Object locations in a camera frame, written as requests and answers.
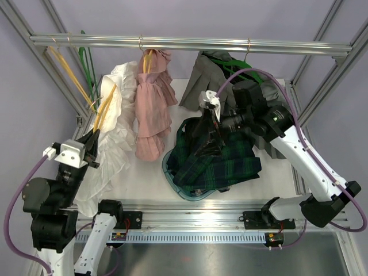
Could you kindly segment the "green navy plaid skirt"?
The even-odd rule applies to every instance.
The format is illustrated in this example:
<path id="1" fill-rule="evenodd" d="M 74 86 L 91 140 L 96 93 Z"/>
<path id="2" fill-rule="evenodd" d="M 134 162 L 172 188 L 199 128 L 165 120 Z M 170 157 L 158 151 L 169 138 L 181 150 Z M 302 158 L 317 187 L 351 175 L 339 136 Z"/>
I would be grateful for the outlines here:
<path id="1" fill-rule="evenodd" d="M 259 178 L 261 161 L 252 150 L 253 139 L 244 132 L 231 133 L 220 156 L 195 156 L 195 151 L 208 138 L 191 136 L 199 120 L 192 117 L 181 123 L 175 147 L 166 161 L 176 186 L 188 192 L 219 190 Z"/>

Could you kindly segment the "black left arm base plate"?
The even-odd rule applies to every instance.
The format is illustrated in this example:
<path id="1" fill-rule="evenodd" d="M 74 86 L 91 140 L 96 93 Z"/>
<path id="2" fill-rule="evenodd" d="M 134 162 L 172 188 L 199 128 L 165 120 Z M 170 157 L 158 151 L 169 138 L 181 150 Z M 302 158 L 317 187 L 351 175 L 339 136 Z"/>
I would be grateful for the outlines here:
<path id="1" fill-rule="evenodd" d="M 123 220 L 117 226 L 117 229 L 138 230 L 141 229 L 143 222 L 143 212 L 141 211 L 123 211 Z"/>

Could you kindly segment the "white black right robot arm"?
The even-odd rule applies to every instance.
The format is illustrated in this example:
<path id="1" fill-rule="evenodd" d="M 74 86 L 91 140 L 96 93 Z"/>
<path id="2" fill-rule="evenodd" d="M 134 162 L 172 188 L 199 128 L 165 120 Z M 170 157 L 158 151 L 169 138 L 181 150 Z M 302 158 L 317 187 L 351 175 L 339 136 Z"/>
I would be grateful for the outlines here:
<path id="1" fill-rule="evenodd" d="M 221 115 L 215 91 L 200 92 L 204 112 L 195 136 L 206 140 L 196 156 L 225 155 L 232 134 L 249 129 L 278 150 L 309 185 L 309 194 L 292 198 L 274 197 L 260 211 L 262 224 L 274 228 L 283 220 L 304 218 L 323 228 L 361 191 L 356 181 L 346 181 L 327 164 L 304 136 L 293 113 L 281 104 L 269 106 L 262 92 L 243 81 L 234 85 L 237 110 Z"/>

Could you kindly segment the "navy white plaid skirt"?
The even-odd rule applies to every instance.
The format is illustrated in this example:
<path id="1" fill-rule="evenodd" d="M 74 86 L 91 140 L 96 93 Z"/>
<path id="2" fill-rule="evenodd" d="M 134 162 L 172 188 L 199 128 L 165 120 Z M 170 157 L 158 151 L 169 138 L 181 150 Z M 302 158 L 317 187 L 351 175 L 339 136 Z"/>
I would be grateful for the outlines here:
<path id="1" fill-rule="evenodd" d="M 192 198 L 196 198 L 196 197 L 207 197 L 209 196 L 210 194 L 218 191 L 220 193 L 224 193 L 224 192 L 227 192 L 231 189 L 231 186 L 227 186 L 227 187 L 222 187 L 222 188 L 219 188 L 219 189 L 194 189 L 194 190 L 191 190 L 189 191 L 189 197 L 192 197 Z"/>

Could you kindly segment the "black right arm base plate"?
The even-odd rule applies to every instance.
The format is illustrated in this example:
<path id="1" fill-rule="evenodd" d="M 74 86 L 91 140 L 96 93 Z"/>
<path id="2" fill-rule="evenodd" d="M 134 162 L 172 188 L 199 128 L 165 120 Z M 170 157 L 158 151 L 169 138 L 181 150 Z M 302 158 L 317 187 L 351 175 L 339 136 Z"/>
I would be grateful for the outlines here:
<path id="1" fill-rule="evenodd" d="M 243 214 L 238 218 L 239 221 L 243 222 L 245 229 L 251 230 L 289 230 L 295 229 L 296 224 L 294 220 L 282 220 L 279 221 L 274 218 L 271 214 L 258 211 L 244 211 Z"/>

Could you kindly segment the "yellow hanger of white skirt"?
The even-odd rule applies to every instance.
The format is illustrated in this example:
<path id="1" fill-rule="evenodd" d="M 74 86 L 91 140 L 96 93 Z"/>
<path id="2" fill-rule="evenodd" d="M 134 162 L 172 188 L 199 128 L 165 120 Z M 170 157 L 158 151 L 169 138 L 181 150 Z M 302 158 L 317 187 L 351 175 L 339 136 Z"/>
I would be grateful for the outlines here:
<path id="1" fill-rule="evenodd" d="M 93 133 L 95 133 L 98 129 L 102 128 L 116 88 L 117 88 L 117 85 L 114 84 L 106 101 L 101 105 L 101 108 L 99 112 L 97 113 L 96 119 L 94 121 Z"/>

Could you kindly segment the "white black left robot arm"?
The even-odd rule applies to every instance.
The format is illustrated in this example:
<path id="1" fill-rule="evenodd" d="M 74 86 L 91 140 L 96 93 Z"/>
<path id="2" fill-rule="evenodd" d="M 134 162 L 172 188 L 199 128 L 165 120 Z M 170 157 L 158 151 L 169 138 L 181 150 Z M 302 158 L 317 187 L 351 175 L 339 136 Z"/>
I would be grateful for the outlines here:
<path id="1" fill-rule="evenodd" d="M 52 144 L 44 150 L 42 160 L 58 162 L 56 178 L 37 177 L 25 182 L 23 211 L 32 216 L 32 242 L 46 275 L 97 275 L 111 231 L 124 223 L 122 203 L 98 203 L 89 238 L 78 261 L 74 261 L 78 212 L 69 208 L 87 170 L 99 167 L 99 134 L 100 131 L 90 130 L 78 140 Z"/>

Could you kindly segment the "green hanger of plaid skirt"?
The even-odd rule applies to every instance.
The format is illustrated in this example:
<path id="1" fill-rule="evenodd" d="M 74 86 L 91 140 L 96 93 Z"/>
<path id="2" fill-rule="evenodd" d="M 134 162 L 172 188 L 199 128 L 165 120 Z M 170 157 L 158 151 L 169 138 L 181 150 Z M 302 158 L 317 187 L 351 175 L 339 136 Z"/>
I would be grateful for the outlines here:
<path id="1" fill-rule="evenodd" d="M 78 48 L 79 61 L 82 65 L 83 72 L 85 73 L 85 77 L 87 80 L 87 85 L 89 88 L 89 97 L 92 103 L 92 106 L 95 104 L 99 104 L 99 96 L 98 96 L 98 82 L 95 75 L 94 62 L 91 53 L 91 49 L 89 47 L 79 47 Z"/>

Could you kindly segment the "yellow plastic hanger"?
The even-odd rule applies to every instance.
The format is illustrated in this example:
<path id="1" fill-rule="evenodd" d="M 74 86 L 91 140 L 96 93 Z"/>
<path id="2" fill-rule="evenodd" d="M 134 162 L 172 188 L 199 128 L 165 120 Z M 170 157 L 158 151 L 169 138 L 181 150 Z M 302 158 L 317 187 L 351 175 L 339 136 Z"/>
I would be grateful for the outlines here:
<path id="1" fill-rule="evenodd" d="M 86 91 L 82 87 L 81 83 L 78 81 L 78 78 L 75 76 L 73 70 L 71 69 L 71 67 L 67 63 L 66 59 L 60 53 L 58 42 L 56 41 L 56 39 L 54 37 L 51 36 L 50 38 L 57 45 L 57 48 L 55 49 L 53 46 L 49 46 L 48 47 L 49 50 L 54 55 L 54 57 L 56 58 L 56 60 L 59 62 L 59 64 L 61 65 L 61 67 L 63 68 L 63 70 L 65 71 L 65 73 L 68 75 L 68 77 L 72 80 L 73 84 L 76 86 L 76 88 L 78 89 L 78 91 L 80 92 L 80 94 L 86 100 L 87 104 L 89 105 L 90 110 L 92 110 L 92 112 L 96 112 L 96 109 L 94 107 L 94 102 L 87 95 Z"/>

